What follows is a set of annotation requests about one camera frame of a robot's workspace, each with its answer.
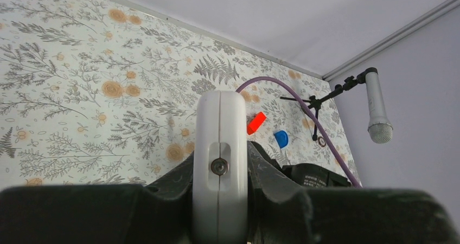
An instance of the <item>white plastic part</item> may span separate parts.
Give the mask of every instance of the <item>white plastic part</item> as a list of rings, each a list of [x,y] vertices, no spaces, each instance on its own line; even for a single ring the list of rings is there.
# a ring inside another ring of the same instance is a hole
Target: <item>white plastic part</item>
[[[246,243],[246,104],[236,92],[211,91],[198,102],[193,164],[193,233],[197,243]],[[228,171],[218,176],[218,158]]]

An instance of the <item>lavender wall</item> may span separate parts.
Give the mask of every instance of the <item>lavender wall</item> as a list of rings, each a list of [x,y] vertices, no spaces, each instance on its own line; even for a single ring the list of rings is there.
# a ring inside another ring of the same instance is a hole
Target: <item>lavender wall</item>
[[[365,86],[336,98],[366,187],[423,189],[460,226],[460,9],[360,64],[330,84],[376,67],[393,140],[374,144],[367,133]]]

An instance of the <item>ceiling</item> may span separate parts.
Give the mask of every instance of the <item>ceiling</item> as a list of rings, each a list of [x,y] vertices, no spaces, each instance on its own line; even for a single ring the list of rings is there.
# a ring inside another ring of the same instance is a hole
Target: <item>ceiling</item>
[[[128,0],[324,75],[446,0]]]

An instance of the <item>cable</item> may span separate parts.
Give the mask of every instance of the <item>cable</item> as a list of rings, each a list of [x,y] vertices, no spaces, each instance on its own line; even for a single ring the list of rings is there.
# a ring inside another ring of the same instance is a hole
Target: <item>cable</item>
[[[257,81],[261,81],[261,80],[267,80],[267,81],[274,82],[274,83],[282,86],[283,88],[285,88],[289,93],[291,93],[291,95],[300,103],[302,109],[306,112],[308,117],[311,120],[313,120],[313,122],[315,122],[316,126],[318,127],[319,131],[321,132],[321,135],[324,137],[324,140],[326,141],[326,144],[328,144],[329,148],[332,151],[332,154],[334,155],[335,159],[337,160],[337,162],[340,165],[340,167],[342,168],[342,170],[347,175],[347,177],[350,180],[350,182],[352,183],[352,185],[354,187],[356,187],[356,188],[361,188],[362,186],[359,184],[358,180],[353,176],[353,174],[350,171],[350,169],[348,169],[348,167],[345,164],[345,162],[343,161],[342,157],[337,152],[337,149],[335,149],[334,145],[332,144],[332,141],[329,139],[329,136],[326,134],[326,131],[324,130],[323,126],[320,124],[318,119],[315,118],[315,115],[313,115],[313,113],[308,109],[308,107],[305,104],[305,102],[303,102],[303,100],[300,98],[300,96],[292,88],[290,88],[288,85],[286,85],[285,83],[283,83],[280,80],[277,80],[277,79],[272,78],[272,77],[262,76],[262,77],[257,77],[257,78],[253,78],[253,79],[250,79],[250,80],[246,81],[245,83],[243,83],[237,89],[237,92],[240,93],[249,84],[257,82]]]

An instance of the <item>microphone grille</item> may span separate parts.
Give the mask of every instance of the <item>microphone grille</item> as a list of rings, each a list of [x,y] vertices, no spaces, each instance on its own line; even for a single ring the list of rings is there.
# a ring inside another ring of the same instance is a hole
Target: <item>microphone grille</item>
[[[393,138],[393,127],[390,124],[374,124],[368,129],[370,138],[377,144],[385,144]]]

